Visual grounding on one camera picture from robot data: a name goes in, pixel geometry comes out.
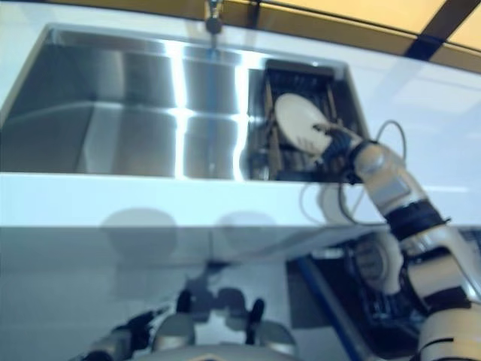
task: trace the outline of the black cable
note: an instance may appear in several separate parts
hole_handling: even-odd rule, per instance
[[[377,131],[377,134],[376,134],[376,138],[375,140],[376,141],[379,141],[381,139],[381,137],[383,136],[383,133],[384,131],[386,130],[386,128],[389,126],[389,125],[392,125],[392,126],[395,126],[398,131],[399,131],[399,135],[401,136],[401,142],[402,142],[402,158],[403,158],[403,161],[406,162],[406,158],[407,158],[407,140],[406,140],[406,133],[404,132],[404,129],[403,127],[401,126],[400,123],[398,123],[397,121],[395,120],[387,120],[386,122],[384,122],[381,127],[379,128],[379,130]],[[342,174],[342,179],[345,179],[346,177],[346,172],[344,172]],[[343,202],[343,187],[344,187],[344,183],[341,181],[339,182],[339,185],[338,185],[338,188],[337,188],[337,203],[339,205],[339,209],[340,209],[340,212],[342,213],[342,215],[351,223],[353,224],[358,224],[358,225],[362,225],[362,226],[384,226],[385,223],[384,222],[360,222],[360,221],[357,221],[356,219],[354,219],[354,217],[352,216],[352,213],[351,211],[349,211],[348,209],[346,209],[346,204]],[[358,201],[356,201],[356,204],[358,205],[359,202],[361,201],[362,199],[362,196],[365,194],[365,190],[363,189],[361,191],[361,194],[358,198]]]

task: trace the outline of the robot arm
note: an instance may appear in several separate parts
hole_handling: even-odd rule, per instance
[[[449,226],[403,160],[339,128],[323,155],[343,156],[385,217],[404,255],[401,292],[427,316],[414,359],[481,360],[481,259]]]
[[[105,337],[97,340],[81,361],[123,361],[130,359],[136,350],[143,350],[150,342],[150,322],[168,308],[148,311],[116,327]]]

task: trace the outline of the wire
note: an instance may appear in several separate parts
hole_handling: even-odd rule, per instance
[[[309,212],[307,212],[306,208],[304,207],[304,196],[306,195],[307,189],[313,184],[313,182],[306,183],[301,190],[299,195],[299,208],[301,209],[301,213],[306,217],[310,222],[316,225],[322,225],[323,223],[320,220],[312,217]]]
[[[383,134],[384,134],[384,132],[385,132],[385,130],[388,126],[394,126],[399,131],[399,135],[401,136],[401,143],[402,143],[402,158],[403,158],[403,161],[406,162],[406,160],[407,160],[406,133],[404,132],[404,129],[401,126],[401,124],[398,123],[396,120],[390,119],[390,120],[387,120],[386,122],[384,122],[381,125],[381,127],[379,128],[379,130],[377,131],[375,140],[379,141],[381,139],[381,137],[383,136]],[[337,202],[339,204],[340,212],[342,213],[342,215],[346,219],[348,219],[349,222],[354,223],[354,224],[363,225],[363,226],[381,226],[381,225],[384,225],[385,223],[383,223],[383,222],[359,222],[354,218],[353,214],[357,210],[358,206],[361,204],[361,200],[362,200],[362,197],[364,197],[364,194],[365,194],[365,190],[363,189],[361,191],[361,194],[359,194],[358,199],[355,201],[354,206],[352,207],[352,210],[349,211],[346,208],[346,203],[343,199],[343,195],[344,195],[344,193],[343,193],[343,183],[340,182],[339,186],[337,188]]]

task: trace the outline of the faucet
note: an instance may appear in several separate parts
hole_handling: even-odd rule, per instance
[[[223,0],[205,0],[205,29],[210,33],[212,48],[216,47],[216,36],[222,30]]]

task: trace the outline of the sink basin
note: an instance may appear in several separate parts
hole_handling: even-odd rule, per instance
[[[0,170],[249,179],[268,59],[313,61],[50,26],[2,111]]]

